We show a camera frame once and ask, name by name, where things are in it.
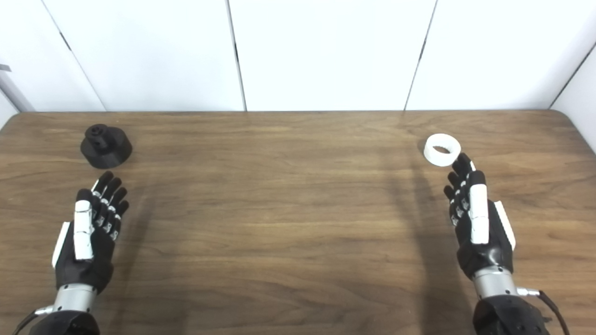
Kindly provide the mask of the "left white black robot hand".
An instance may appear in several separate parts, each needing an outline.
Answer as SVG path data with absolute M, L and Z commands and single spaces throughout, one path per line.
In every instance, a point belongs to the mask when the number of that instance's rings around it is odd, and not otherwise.
M 62 224 L 52 255 L 56 288 L 85 284 L 100 294 L 107 287 L 122 217 L 129 208 L 127 193 L 110 170 L 91 188 L 79 189 L 73 217 Z

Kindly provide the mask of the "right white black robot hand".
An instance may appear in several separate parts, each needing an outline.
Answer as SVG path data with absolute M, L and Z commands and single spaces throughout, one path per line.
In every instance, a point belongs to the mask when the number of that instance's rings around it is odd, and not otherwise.
M 444 193 L 459 244 L 460 269 L 468 278 L 491 266 L 513 272 L 516 241 L 502 202 L 489 199 L 485 174 L 466 153 L 458 155 L 452 168 Z

